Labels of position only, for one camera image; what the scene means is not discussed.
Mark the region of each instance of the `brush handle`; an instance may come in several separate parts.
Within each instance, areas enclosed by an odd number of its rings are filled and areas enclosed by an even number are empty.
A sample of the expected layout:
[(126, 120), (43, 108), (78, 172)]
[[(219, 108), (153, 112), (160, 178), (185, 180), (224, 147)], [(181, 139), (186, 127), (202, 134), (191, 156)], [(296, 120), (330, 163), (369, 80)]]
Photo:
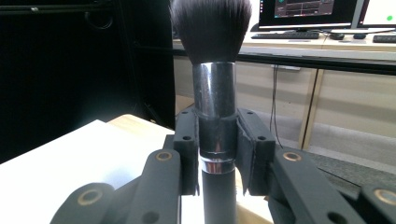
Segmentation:
[(202, 171), (205, 224), (236, 224), (235, 170), (213, 175)]

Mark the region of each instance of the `makeup brush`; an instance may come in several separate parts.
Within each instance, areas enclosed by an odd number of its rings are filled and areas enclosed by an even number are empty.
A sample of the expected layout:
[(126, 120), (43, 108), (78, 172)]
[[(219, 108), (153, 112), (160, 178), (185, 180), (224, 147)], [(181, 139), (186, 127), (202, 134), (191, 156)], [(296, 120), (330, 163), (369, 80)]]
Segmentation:
[(206, 224), (236, 223), (234, 62), (250, 15), (249, 0), (174, 0), (171, 6), (192, 63)]

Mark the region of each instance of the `black bristles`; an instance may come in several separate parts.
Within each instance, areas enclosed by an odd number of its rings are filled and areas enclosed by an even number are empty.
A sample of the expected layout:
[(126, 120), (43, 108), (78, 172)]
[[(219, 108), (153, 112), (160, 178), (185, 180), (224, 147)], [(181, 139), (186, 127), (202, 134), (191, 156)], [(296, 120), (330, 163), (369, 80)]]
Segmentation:
[(250, 0), (174, 0), (171, 6), (192, 64), (235, 62), (250, 16)]

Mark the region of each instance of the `computer monitor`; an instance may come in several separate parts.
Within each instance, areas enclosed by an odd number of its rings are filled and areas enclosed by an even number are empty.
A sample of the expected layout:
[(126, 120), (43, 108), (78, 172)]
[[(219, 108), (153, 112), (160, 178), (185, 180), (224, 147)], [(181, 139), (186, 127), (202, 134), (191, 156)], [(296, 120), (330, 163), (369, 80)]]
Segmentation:
[(350, 28), (357, 0), (260, 0), (259, 31)]
[(358, 28), (396, 28), (396, 1), (364, 0)]

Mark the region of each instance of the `silver ferrule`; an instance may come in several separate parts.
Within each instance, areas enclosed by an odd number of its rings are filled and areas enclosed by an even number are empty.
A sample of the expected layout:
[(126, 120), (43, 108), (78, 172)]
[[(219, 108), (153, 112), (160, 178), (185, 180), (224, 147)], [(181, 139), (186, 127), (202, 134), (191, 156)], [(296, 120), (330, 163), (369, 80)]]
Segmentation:
[(236, 155), (235, 63), (196, 64), (192, 73), (203, 170), (229, 173)]
[(209, 118), (235, 113), (235, 63), (200, 63), (192, 67), (195, 109)]

